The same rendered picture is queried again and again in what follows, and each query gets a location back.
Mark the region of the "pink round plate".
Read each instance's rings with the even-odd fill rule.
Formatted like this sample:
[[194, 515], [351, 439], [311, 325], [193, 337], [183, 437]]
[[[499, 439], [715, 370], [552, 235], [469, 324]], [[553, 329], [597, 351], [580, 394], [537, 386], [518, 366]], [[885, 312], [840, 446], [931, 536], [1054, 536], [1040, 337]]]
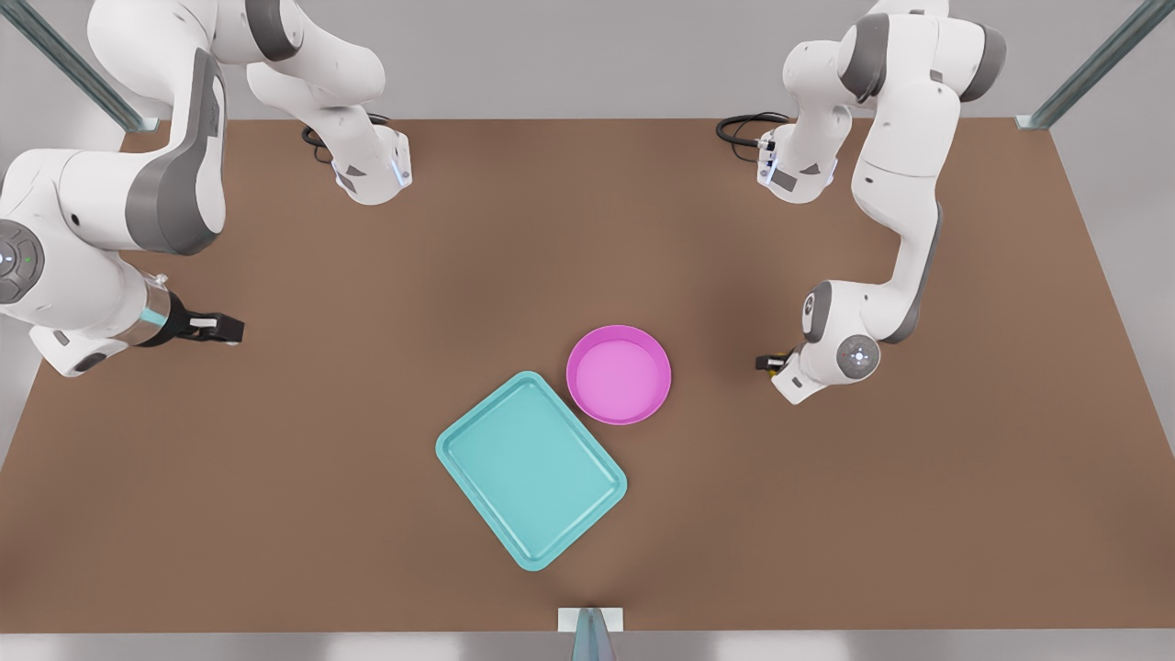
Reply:
[[656, 414], [672, 385], [670, 357], [642, 328], [596, 328], [576, 342], [566, 369], [569, 394], [588, 417], [634, 424]]

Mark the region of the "teal rectangular tray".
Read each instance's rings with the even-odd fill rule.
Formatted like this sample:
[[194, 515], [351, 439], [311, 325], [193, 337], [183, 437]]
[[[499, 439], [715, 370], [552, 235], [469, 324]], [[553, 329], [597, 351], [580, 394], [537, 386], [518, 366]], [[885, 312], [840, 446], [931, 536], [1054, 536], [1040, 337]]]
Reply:
[[533, 371], [486, 394], [435, 451], [526, 572], [545, 569], [627, 492], [620, 465]]

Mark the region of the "silver frame post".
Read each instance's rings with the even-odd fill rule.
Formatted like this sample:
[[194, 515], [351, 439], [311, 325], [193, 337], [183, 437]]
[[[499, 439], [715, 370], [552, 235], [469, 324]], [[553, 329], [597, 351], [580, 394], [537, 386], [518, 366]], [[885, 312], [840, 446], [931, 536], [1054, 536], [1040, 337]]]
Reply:
[[1015, 117], [1018, 129], [1050, 130], [1129, 50], [1170, 16], [1171, 12], [1175, 12], [1175, 0], [1143, 0], [1038, 110], [1028, 116]]
[[622, 608], [559, 608], [559, 633], [572, 633], [570, 661], [617, 661], [612, 633], [624, 632]]
[[63, 40], [51, 22], [27, 0], [0, 0], [0, 16], [4, 16], [38, 50], [51, 59], [80, 92], [83, 92], [106, 115], [118, 122], [125, 131], [155, 131], [157, 119], [145, 119], [130, 107], [121, 93], [106, 82], [98, 70], [85, 61], [70, 42]]

